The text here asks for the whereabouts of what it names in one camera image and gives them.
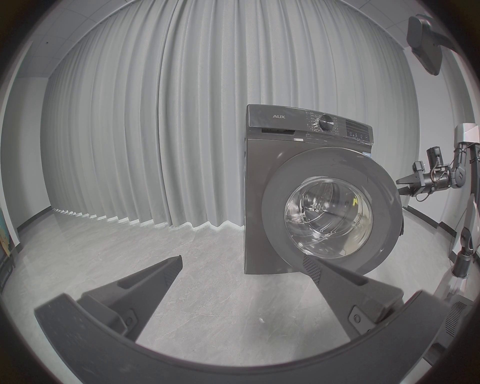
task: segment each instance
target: front-loading washing machine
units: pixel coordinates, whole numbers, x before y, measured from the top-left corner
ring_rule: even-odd
[[[246,274],[304,272],[305,254],[360,274],[385,260],[402,204],[372,144],[371,126],[341,116],[247,106]]]

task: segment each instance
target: white curtain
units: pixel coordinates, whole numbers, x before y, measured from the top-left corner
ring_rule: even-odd
[[[49,79],[42,166],[54,208],[243,224],[245,109],[309,108],[373,126],[393,179],[419,150],[402,48],[335,0],[142,0],[86,35]]]

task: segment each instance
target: cable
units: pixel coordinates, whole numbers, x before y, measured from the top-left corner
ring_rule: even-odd
[[[452,166],[453,162],[455,161],[455,159],[458,157],[459,154],[461,154],[462,152],[463,152],[463,153],[466,153],[466,152],[467,152],[467,149],[469,149],[472,145],[475,145],[475,144],[476,144],[476,143],[471,143],[470,145],[467,145],[464,149],[460,149],[460,150],[458,151],[458,153],[457,153],[455,156],[453,156],[453,160],[450,162],[450,164],[448,164],[448,168],[450,168],[450,167]],[[448,168],[446,168],[446,169],[442,172],[442,174],[440,175],[440,178],[439,178],[439,179],[441,179],[441,178],[444,176],[444,174],[447,172],[447,169],[448,169]]]
[[[427,200],[428,197],[429,197],[431,194],[432,194],[431,192],[428,192],[427,197],[425,197],[423,200],[419,200],[419,197],[418,197],[418,195],[417,195],[417,196],[415,196],[415,200],[417,200],[419,203],[422,203],[422,202],[424,202],[425,200]]]

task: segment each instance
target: tiled floor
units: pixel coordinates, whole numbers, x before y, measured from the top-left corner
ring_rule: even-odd
[[[405,234],[368,276],[433,293],[450,262],[450,237],[408,212]],[[45,339],[33,309],[66,292],[82,292],[181,254],[183,270],[160,303],[138,343],[175,357],[223,365],[263,365],[296,360],[348,342],[312,281],[300,273],[243,273],[243,230],[155,228],[49,213],[21,234],[17,268],[3,293],[9,312],[41,360],[64,382],[78,380]],[[467,296],[480,287],[476,266]],[[405,379],[414,383],[421,362]]]

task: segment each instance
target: ceiling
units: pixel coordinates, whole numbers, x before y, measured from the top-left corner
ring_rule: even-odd
[[[33,31],[18,77],[49,77],[73,45],[102,19],[136,0],[62,0]],[[408,18],[425,10],[416,0],[344,0],[407,47]]]
[[[359,9],[391,34],[404,48],[407,44],[408,18],[417,13],[429,15],[416,0],[344,0]]]
[[[30,36],[18,77],[49,77],[73,45],[105,17],[132,0],[62,0]]]

